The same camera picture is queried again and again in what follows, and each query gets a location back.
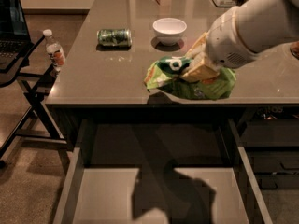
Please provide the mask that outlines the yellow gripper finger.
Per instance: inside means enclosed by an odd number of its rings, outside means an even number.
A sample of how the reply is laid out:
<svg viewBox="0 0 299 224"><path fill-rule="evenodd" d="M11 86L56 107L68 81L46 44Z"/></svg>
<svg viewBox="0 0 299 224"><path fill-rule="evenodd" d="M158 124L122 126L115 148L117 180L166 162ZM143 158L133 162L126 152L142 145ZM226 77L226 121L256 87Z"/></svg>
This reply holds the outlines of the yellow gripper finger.
<svg viewBox="0 0 299 224"><path fill-rule="evenodd" d="M192 59L189 66L183 70L180 78L187 82L197 82L214 78L219 73L219 68L206 55L197 55Z"/></svg>
<svg viewBox="0 0 299 224"><path fill-rule="evenodd" d="M201 36L194 42L192 47L187 51L185 56L187 58L194 58L196 55L200 54L206 49L206 36L207 32L201 34Z"/></svg>

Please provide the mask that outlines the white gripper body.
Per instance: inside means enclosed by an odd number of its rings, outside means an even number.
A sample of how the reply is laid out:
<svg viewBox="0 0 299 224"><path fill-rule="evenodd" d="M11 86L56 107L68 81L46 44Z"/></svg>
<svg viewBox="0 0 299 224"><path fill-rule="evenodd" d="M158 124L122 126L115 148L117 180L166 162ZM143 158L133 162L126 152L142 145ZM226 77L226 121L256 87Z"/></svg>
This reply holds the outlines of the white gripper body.
<svg viewBox="0 0 299 224"><path fill-rule="evenodd" d="M237 28L237 11L232 7L219 16L207 33L206 53L209 59L231 69L254 61L257 54L252 52L242 40Z"/></svg>

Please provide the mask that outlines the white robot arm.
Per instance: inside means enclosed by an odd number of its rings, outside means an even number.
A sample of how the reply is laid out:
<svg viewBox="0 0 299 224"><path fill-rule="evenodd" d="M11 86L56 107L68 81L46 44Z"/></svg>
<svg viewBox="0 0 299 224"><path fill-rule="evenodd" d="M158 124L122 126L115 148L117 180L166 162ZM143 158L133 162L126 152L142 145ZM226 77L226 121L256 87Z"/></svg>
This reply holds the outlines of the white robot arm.
<svg viewBox="0 0 299 224"><path fill-rule="evenodd" d="M236 69L258 54L299 38L299 0L249 0L219 16L186 53L187 82L211 79L223 67Z"/></svg>

